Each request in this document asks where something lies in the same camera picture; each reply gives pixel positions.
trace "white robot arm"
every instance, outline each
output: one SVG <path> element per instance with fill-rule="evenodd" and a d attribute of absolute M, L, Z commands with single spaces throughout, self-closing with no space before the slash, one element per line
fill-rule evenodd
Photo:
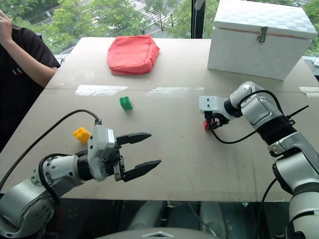
<path fill-rule="evenodd" d="M 21 238 L 32 235 L 53 217 L 59 198 L 85 181 L 100 182 L 110 175 L 125 182 L 140 177 L 160 160 L 149 161 L 125 171 L 121 145 L 140 142 L 149 133 L 115 138 L 113 130 L 96 124 L 88 150 L 75 155 L 51 154 L 43 158 L 30 177 L 8 190 L 0 200 L 0 235 Z"/>
<path fill-rule="evenodd" d="M 276 158 L 273 172 L 281 187 L 293 197 L 287 239 L 317 239 L 319 235 L 319 154 L 293 128 L 271 92 L 253 82 L 243 83 L 227 98 L 202 96 L 201 113 L 210 129 L 244 116 Z"/>

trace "person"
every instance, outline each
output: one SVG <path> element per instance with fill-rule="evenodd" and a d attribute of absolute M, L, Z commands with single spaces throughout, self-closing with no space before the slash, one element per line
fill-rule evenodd
<path fill-rule="evenodd" d="M 0 10 L 0 152 L 58 67 L 37 34 Z"/>

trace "black t-shirt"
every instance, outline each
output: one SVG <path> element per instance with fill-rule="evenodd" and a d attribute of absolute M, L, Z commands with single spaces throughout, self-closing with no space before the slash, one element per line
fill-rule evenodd
<path fill-rule="evenodd" d="M 12 39 L 43 65 L 60 67 L 49 48 L 33 31 L 13 26 Z M 24 73 L 0 45 L 0 151 L 42 90 L 43 87 Z"/>

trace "white table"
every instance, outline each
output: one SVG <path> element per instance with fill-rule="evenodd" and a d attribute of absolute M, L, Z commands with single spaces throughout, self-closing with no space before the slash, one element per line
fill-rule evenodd
<path fill-rule="evenodd" d="M 242 82 L 250 80 L 276 93 L 284 112 L 310 105 L 295 116 L 296 129 L 319 149 L 317 129 L 319 100 L 307 98 L 298 86 L 318 86 L 303 60 L 285 81 L 207 70 L 210 40 L 155 39 L 160 55 L 153 71 L 141 76 L 113 76 L 106 64 L 112 38 L 82 38 L 67 61 L 28 112 L 0 155 L 4 175 L 21 153 L 58 119 L 76 109 L 95 112 L 116 135 L 145 131 L 152 137 L 124 145 L 126 169 L 148 160 L 162 163 L 147 175 L 124 183 L 114 177 L 89 181 L 65 195 L 68 198 L 122 200 L 256 201 L 274 178 L 273 160 L 258 135 L 235 145 L 219 143 L 203 130 L 199 113 L 201 95 L 227 97 Z M 104 96 L 79 96 L 79 85 L 126 86 L 124 91 Z M 119 98 L 129 96 L 134 109 L 122 110 Z M 94 119 L 84 113 L 67 119 L 41 141 L 9 177 L 4 191 L 19 183 L 50 153 L 73 154 L 86 148 L 72 132 L 83 126 L 92 131 Z M 217 131 L 232 141 L 253 129 L 243 119 Z M 275 185 L 267 200 L 291 197 Z"/>

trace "red cushion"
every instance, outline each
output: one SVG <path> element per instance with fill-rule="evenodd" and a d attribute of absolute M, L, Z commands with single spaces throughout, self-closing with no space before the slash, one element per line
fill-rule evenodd
<path fill-rule="evenodd" d="M 139 75 L 150 72 L 159 54 L 152 37 L 118 36 L 112 43 L 107 61 L 116 75 Z"/>

